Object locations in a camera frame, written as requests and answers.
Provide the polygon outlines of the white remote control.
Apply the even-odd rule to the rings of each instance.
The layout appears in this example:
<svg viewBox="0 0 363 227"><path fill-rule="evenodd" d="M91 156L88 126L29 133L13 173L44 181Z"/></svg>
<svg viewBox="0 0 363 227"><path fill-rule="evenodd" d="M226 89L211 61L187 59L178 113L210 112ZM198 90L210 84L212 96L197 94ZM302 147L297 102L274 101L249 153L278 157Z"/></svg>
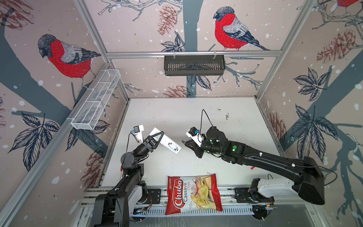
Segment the white remote control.
<svg viewBox="0 0 363 227"><path fill-rule="evenodd" d="M154 128L149 135L154 135L157 132L160 132L159 129ZM164 147L166 147L168 150L170 150L171 152L173 152L174 154L178 154L181 151L181 146L179 144L177 144L175 141L173 141L172 139L170 139L166 134L164 134L161 142L161 145L163 145Z"/></svg>

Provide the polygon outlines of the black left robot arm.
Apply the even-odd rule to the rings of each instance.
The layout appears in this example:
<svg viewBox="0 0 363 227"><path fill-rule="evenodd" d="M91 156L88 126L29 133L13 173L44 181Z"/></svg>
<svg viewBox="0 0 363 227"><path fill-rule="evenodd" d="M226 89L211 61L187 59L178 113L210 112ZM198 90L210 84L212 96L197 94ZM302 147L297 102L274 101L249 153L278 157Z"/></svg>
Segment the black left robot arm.
<svg viewBox="0 0 363 227"><path fill-rule="evenodd" d="M138 201L147 196L147 186L142 180L144 164L148 157L160 144L164 132L148 136L133 151L121 157L123 177L118 184L106 194L97 196L94 204L92 227L128 227L130 216Z"/></svg>

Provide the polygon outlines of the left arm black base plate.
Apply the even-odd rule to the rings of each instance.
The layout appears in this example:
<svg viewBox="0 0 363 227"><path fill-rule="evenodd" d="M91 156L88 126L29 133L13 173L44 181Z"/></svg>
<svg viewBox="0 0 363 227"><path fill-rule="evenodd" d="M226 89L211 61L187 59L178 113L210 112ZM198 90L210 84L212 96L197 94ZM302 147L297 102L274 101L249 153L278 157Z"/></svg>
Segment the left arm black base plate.
<svg viewBox="0 0 363 227"><path fill-rule="evenodd" d="M160 204L161 201L161 189L147 189L143 191L141 204Z"/></svg>

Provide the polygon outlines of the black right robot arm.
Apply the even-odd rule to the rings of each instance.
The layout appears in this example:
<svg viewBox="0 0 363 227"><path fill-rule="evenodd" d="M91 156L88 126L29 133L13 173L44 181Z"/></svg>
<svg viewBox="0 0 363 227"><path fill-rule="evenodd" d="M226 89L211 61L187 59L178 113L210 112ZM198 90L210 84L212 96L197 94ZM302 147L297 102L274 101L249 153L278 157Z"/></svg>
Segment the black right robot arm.
<svg viewBox="0 0 363 227"><path fill-rule="evenodd" d="M231 164L258 167L291 180L292 191L306 202L325 204L324 174L310 157L290 159L257 150L244 143L230 141L225 134L212 126L206 134L192 127L186 132L184 145L192 149L198 158L209 153Z"/></svg>

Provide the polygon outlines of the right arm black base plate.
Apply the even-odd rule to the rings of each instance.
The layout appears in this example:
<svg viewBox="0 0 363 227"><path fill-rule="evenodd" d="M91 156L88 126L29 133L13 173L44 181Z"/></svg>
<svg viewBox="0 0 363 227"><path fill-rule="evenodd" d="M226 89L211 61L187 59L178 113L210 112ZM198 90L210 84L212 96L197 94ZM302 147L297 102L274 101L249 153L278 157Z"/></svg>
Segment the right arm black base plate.
<svg viewBox="0 0 363 227"><path fill-rule="evenodd" d="M234 198L237 203L274 203L274 197L265 197L257 191L250 192L249 188L234 188Z"/></svg>

